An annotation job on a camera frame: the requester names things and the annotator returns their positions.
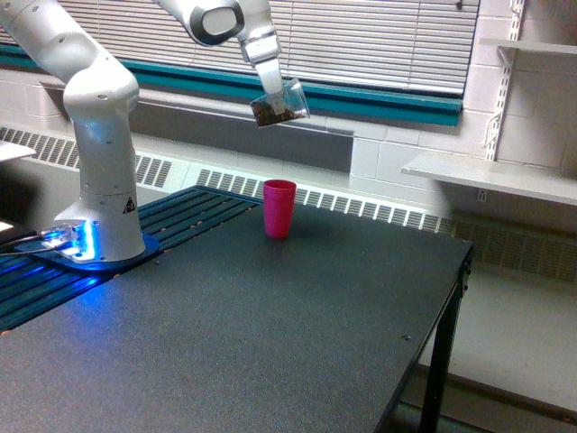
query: table leg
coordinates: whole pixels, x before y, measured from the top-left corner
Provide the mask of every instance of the table leg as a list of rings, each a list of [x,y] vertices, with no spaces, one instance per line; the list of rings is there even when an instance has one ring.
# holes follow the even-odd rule
[[[462,286],[463,279],[460,280],[459,285]],[[426,381],[425,401],[419,428],[420,433],[436,432],[439,416],[441,415],[444,383],[449,371],[454,331],[457,327],[462,296],[463,287],[457,287],[437,325],[431,368]]]

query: radiator vent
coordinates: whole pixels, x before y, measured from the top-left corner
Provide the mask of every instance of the radiator vent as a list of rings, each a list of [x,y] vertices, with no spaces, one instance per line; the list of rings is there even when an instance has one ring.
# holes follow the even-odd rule
[[[0,140],[20,144],[36,151],[31,158],[38,162],[77,170],[80,164],[76,144],[64,138],[33,134],[11,128],[0,128]],[[163,189],[169,177],[172,161],[136,153],[136,183],[141,187]]]
[[[262,197],[262,180],[219,170],[202,169],[197,185],[233,192],[253,198]],[[299,185],[297,203],[370,218],[388,224],[450,235],[475,243],[475,260],[503,268],[573,282],[577,278],[577,244],[548,239],[546,236],[518,233],[491,223],[455,221],[431,215],[425,209],[382,200],[360,199],[330,189]]]

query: warning label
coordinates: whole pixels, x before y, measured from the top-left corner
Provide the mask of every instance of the warning label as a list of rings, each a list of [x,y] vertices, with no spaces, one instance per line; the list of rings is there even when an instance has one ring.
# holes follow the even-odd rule
[[[134,205],[133,198],[128,196],[128,201],[126,202],[126,206],[124,207],[123,214],[130,214],[136,210],[136,206]]]

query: blue slotted rail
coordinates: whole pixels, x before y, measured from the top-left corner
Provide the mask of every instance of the blue slotted rail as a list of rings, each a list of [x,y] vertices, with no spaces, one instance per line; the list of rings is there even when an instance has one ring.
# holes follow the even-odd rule
[[[239,216],[260,201],[205,187],[183,189],[139,207],[142,231],[160,252]],[[0,258],[0,332],[13,329],[112,278],[76,272],[31,256]]]

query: white brick wall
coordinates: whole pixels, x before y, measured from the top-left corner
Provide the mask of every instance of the white brick wall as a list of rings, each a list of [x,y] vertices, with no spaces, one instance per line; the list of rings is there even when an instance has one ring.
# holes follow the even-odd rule
[[[202,151],[201,157],[240,169],[257,170],[271,176],[288,176],[338,188],[353,189],[388,198],[415,201],[420,205],[449,206],[472,212],[490,207],[451,202],[445,186],[400,174],[403,164],[420,152],[458,152],[481,157],[486,125],[495,106],[501,60],[495,47],[482,46],[479,38],[506,38],[511,23],[507,0],[483,0],[472,51],[472,65],[464,96],[461,124],[456,128],[382,121],[361,122],[315,115],[293,124],[354,137],[350,176],[306,165],[223,151]],[[522,39],[577,45],[577,1],[527,0]],[[0,119],[37,128],[71,133],[70,123],[51,88],[61,83],[55,78],[0,69]],[[190,109],[248,118],[250,108],[231,102],[172,95],[143,90],[149,104],[167,109]],[[577,57],[552,57],[520,52],[513,75],[507,115],[498,158],[563,168],[577,173]],[[466,190],[463,197],[474,196]],[[501,217],[524,221],[518,199],[499,197]],[[573,209],[565,213],[571,221]],[[574,231],[559,224],[555,216],[544,216],[543,225]]]

